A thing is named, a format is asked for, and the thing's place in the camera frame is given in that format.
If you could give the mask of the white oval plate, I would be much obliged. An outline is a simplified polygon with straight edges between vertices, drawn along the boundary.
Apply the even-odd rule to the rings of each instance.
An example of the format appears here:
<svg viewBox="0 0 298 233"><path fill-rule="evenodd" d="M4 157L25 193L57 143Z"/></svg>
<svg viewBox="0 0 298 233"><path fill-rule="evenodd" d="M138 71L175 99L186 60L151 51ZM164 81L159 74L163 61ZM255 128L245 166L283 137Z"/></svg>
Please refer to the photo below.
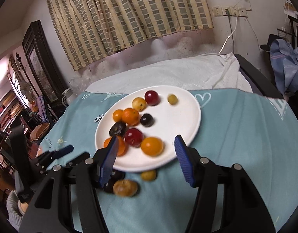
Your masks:
<svg viewBox="0 0 298 233"><path fill-rule="evenodd" d="M156 157L151 157L142 152L140 148L128 147L127 153L117 157L114 169L125 172L142 172L164 166L176 158L174 139L181 135L189 145L198 133L201 123L201 107L192 93L175 86L152 86L126 95L116 103L112 103L99 121L95 132L95 148L103 147L104 141L109 138L109 130L115 124L112 115L115 110L124 110L132 106L132 100L143 97L148 90L159 94L160 103L148 106L144 113L153 116L154 124L151 127L137 126L144 137L157 137L164 143L163 152ZM178 98L176 105L170 105L167 97L174 94Z"/></svg>

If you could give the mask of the dark purple plum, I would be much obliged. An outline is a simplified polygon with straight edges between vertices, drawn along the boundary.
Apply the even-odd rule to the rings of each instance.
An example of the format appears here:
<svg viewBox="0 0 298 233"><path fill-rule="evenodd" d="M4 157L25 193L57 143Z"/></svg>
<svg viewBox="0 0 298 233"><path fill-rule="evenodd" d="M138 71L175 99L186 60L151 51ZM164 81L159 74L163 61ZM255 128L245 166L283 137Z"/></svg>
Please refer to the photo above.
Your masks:
<svg viewBox="0 0 298 233"><path fill-rule="evenodd" d="M154 124L154 118L150 114L143 114L140 118L140 124L144 127L151 127Z"/></svg>

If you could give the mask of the orange mandarin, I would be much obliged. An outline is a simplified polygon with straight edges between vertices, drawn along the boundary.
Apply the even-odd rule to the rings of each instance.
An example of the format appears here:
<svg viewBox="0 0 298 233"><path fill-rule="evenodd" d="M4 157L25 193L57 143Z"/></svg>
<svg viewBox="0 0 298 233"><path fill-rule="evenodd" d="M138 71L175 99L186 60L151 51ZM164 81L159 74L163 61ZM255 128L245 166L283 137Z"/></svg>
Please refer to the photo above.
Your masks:
<svg viewBox="0 0 298 233"><path fill-rule="evenodd" d="M122 121L129 126L136 126L139 123L139 112L133 108L126 108L122 112Z"/></svg>

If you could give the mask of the small red plum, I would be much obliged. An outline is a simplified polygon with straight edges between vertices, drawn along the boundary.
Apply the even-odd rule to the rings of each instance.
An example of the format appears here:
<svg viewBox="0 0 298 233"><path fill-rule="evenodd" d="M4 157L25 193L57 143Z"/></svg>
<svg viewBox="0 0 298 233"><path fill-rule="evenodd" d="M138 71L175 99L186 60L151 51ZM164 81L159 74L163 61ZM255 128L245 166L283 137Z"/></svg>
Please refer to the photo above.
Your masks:
<svg viewBox="0 0 298 233"><path fill-rule="evenodd" d="M144 97L148 106L155 106L160 102L159 94L154 90L148 90Z"/></svg>

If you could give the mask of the yellow spotted small fruit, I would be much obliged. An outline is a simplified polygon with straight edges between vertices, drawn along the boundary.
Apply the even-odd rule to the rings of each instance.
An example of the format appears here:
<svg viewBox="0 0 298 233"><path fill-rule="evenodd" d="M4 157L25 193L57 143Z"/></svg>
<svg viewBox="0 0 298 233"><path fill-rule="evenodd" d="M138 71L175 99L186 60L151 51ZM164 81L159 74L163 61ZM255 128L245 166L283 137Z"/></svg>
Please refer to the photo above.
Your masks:
<svg viewBox="0 0 298 233"><path fill-rule="evenodd" d="M136 97L132 101L132 108L137 110L138 112L141 112L145 110L147 107L147 102L142 97Z"/></svg>

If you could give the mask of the brown russet round fruit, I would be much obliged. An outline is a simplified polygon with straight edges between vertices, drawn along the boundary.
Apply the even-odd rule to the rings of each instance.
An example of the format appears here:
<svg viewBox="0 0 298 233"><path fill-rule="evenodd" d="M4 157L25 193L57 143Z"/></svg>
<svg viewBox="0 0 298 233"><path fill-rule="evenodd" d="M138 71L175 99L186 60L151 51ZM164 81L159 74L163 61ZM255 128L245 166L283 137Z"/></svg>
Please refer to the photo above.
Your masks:
<svg viewBox="0 0 298 233"><path fill-rule="evenodd" d="M131 197L138 191L138 183L129 179L118 180L113 186L113 192L117 196Z"/></svg>

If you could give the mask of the orange fruit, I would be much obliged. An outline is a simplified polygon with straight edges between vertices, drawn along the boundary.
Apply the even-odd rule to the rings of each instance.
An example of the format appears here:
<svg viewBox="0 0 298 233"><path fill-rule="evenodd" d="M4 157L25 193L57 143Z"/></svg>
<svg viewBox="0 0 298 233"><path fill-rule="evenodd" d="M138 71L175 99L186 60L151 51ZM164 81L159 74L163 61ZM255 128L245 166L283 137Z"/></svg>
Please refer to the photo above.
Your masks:
<svg viewBox="0 0 298 233"><path fill-rule="evenodd" d="M147 137L141 143L141 150L148 156L156 157L164 150L164 143L160 138Z"/></svg>

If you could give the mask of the small orange kumquat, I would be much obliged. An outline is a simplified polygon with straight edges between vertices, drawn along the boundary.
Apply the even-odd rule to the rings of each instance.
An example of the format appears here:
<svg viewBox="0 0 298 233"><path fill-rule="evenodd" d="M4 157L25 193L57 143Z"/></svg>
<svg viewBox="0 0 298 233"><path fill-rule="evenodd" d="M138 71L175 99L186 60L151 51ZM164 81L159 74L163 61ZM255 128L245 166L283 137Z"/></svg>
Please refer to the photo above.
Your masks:
<svg viewBox="0 0 298 233"><path fill-rule="evenodd" d="M120 122L122 120L123 110L115 110L113 112L112 118L115 122Z"/></svg>

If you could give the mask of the white towel under cloth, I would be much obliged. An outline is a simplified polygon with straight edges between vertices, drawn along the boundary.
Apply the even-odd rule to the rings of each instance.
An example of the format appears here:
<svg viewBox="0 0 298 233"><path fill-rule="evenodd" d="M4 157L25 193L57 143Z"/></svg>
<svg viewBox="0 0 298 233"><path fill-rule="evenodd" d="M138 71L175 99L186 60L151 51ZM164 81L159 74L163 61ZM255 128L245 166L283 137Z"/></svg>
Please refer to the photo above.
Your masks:
<svg viewBox="0 0 298 233"><path fill-rule="evenodd" d="M233 53L202 54L172 59L106 77L86 89L90 93L130 94L151 86L176 86L185 90L235 88L251 93Z"/></svg>

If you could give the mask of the small orange tangerine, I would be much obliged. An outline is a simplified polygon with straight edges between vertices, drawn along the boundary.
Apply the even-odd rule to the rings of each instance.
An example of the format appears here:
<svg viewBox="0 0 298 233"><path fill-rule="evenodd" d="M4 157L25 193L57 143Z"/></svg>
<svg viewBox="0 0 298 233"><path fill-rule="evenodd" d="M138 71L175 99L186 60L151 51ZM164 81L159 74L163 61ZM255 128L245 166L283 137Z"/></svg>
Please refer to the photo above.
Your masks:
<svg viewBox="0 0 298 233"><path fill-rule="evenodd" d="M109 144L111 138L112 137L109 137L104 141L104 143L103 143L104 148L107 147L107 145ZM116 136L116 138L119 140L119 149L117 151L117 157L120 157L120 156L123 156L126 153L127 145L126 145L124 139L121 136Z"/></svg>

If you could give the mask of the yellow-green small fruit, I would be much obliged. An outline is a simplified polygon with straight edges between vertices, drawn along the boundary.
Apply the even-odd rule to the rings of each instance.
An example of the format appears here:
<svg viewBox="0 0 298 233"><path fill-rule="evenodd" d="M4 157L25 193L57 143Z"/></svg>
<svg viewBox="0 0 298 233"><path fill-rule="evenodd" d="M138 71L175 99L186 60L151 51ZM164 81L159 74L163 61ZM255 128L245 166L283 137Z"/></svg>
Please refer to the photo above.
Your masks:
<svg viewBox="0 0 298 233"><path fill-rule="evenodd" d="M178 103L178 98L174 94L170 94L167 97L167 101L170 105L176 105Z"/></svg>

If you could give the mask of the dark wrinkled passion fruit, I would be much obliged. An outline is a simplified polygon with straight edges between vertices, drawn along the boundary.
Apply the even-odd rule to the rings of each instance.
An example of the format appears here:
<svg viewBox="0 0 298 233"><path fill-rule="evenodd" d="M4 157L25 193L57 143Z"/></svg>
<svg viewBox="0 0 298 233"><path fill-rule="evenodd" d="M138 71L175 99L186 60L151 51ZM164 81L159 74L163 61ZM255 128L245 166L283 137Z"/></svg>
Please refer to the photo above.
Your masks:
<svg viewBox="0 0 298 233"><path fill-rule="evenodd" d="M109 130L110 136L120 136L123 137L127 131L127 125L125 122L116 122Z"/></svg>

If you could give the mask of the large red plum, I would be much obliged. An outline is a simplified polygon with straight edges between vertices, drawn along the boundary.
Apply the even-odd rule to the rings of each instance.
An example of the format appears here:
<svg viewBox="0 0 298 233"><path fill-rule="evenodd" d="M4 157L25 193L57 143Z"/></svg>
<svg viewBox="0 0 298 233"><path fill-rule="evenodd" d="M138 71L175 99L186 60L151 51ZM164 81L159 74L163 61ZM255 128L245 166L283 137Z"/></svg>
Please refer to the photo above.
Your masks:
<svg viewBox="0 0 298 233"><path fill-rule="evenodd" d="M129 129L124 135L126 144L133 147L139 147L143 141L143 138L143 133L137 128Z"/></svg>

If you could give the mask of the wall socket strip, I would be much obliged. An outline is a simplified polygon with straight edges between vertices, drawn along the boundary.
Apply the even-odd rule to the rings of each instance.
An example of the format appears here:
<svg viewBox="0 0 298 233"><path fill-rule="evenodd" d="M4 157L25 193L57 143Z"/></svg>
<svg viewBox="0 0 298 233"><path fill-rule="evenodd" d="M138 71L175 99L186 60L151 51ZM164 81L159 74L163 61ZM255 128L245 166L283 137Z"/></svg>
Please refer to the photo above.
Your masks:
<svg viewBox="0 0 298 233"><path fill-rule="evenodd" d="M213 6L211 10L214 16L248 17L247 10L243 7Z"/></svg>

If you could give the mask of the striped checked curtain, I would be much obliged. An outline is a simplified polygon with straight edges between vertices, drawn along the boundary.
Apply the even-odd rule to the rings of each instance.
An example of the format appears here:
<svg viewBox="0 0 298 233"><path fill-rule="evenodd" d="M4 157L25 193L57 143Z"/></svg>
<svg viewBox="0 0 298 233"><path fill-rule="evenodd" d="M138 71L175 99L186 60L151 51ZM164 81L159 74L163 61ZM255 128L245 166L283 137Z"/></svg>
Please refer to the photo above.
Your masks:
<svg viewBox="0 0 298 233"><path fill-rule="evenodd" d="M206 0L46 2L73 70L149 39L213 27Z"/></svg>

